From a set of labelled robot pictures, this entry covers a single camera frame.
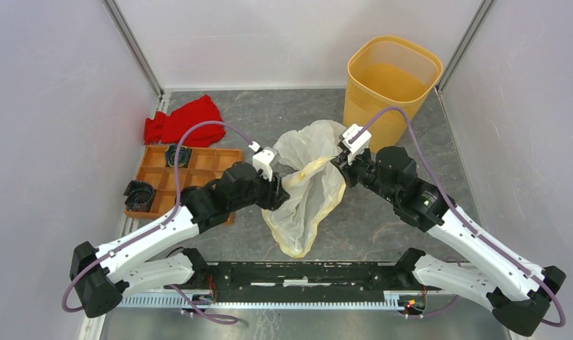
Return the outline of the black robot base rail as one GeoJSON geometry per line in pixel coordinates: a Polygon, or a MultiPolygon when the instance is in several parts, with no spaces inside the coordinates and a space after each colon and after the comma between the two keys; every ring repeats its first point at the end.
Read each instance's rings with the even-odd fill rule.
{"type": "Polygon", "coordinates": [[[422,285],[392,263],[236,262],[196,268],[181,285],[205,290],[218,302],[382,302],[385,291],[417,293],[422,285]]]}

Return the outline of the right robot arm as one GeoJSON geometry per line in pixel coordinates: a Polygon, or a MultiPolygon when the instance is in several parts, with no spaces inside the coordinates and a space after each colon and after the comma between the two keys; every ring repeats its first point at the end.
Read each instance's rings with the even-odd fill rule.
{"type": "Polygon", "coordinates": [[[391,203],[395,215],[454,249],[475,266],[446,264],[410,248],[398,261],[395,280],[404,289],[418,284],[448,290],[483,306],[510,331],[530,337],[567,275],[556,266],[542,267],[523,258],[482,229],[435,184],[419,178],[416,161],[403,147],[352,152],[343,142],[332,164],[346,185],[359,184],[391,203]]]}

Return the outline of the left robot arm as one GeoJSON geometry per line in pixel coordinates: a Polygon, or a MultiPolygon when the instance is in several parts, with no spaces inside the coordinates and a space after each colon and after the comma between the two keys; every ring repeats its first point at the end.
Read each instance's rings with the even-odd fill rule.
{"type": "Polygon", "coordinates": [[[62,308],[95,318],[117,307],[125,296],[144,290],[183,283],[201,288],[208,281],[204,265],[185,254],[156,261],[152,257],[225,223],[233,212],[252,205],[274,211],[289,198],[280,174],[265,178],[251,164],[237,162],[220,178],[183,189],[177,205],[136,232],[100,246],[76,246],[62,308]]]}

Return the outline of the translucent white trash bag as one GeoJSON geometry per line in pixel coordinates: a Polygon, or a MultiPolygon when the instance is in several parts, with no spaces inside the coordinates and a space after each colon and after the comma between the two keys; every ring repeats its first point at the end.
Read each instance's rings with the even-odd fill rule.
{"type": "Polygon", "coordinates": [[[277,210],[262,210],[280,250],[300,259],[308,254],[320,222],[341,202],[345,181],[331,163],[339,154],[345,127],[333,120],[317,120],[301,130],[282,134],[273,145],[278,163],[294,170],[282,178],[290,195],[277,210]]]}

